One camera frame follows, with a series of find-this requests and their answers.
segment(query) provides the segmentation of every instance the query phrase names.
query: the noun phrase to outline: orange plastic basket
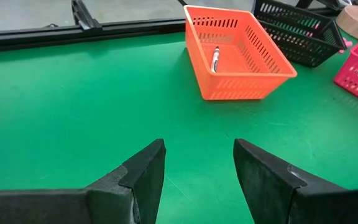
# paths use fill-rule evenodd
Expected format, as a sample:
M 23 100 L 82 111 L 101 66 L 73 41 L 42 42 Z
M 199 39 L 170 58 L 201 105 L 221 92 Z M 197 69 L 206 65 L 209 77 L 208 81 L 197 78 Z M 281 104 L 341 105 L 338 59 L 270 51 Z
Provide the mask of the orange plastic basket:
M 185 6 L 186 46 L 205 100 L 263 99 L 295 69 L 250 12 Z M 219 47 L 216 73 L 213 52 Z

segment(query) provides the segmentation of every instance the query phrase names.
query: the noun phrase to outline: marker pen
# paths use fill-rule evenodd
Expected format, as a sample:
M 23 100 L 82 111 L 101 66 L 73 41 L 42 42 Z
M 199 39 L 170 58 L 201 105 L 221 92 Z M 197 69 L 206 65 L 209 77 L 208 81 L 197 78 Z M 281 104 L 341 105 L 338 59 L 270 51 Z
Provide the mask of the marker pen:
M 211 64 L 211 71 L 216 72 L 216 67 L 218 66 L 219 60 L 219 47 L 216 47 L 214 50 L 214 54 L 212 56 L 212 64 Z

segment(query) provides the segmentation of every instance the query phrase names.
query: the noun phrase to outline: gray floor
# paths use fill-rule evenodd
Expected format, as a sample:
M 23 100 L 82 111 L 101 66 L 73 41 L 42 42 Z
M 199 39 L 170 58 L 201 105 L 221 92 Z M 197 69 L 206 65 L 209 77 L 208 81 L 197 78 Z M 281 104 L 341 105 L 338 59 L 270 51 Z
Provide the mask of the gray floor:
M 253 0 L 185 0 L 188 4 L 251 10 Z M 282 0 L 295 5 L 298 0 Z M 184 17 L 177 0 L 84 0 L 99 22 Z M 0 30 L 73 25 L 70 0 L 0 0 Z

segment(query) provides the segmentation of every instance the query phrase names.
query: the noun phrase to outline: black plastic basket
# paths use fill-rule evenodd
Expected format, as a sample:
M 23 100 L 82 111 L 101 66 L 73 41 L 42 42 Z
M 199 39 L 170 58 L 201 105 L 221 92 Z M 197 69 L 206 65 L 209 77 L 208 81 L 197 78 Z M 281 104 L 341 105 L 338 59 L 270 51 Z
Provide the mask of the black plastic basket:
M 254 15 L 287 59 L 317 67 L 346 49 L 334 20 L 271 0 L 256 0 Z

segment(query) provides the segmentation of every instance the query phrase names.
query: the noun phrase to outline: green table surface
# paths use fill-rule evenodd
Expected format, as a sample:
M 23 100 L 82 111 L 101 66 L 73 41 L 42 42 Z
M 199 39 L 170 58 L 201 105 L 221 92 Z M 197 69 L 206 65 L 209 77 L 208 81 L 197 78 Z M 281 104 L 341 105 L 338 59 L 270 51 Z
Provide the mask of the green table surface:
M 157 223 L 253 223 L 235 138 L 358 188 L 358 98 L 333 83 L 349 51 L 261 101 L 204 101 L 184 33 L 0 52 L 0 189 L 84 187 L 157 138 Z

